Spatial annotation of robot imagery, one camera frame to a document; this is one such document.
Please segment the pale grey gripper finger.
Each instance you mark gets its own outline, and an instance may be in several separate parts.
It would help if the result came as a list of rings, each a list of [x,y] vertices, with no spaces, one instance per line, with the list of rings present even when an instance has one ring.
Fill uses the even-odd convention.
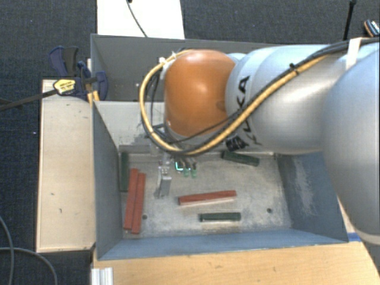
[[[160,196],[167,197],[172,183],[172,173],[170,167],[162,167],[160,179]]]
[[[156,199],[162,197],[162,187],[164,185],[164,172],[161,166],[157,168],[157,181],[156,181],[156,189],[154,191],[154,197]]]

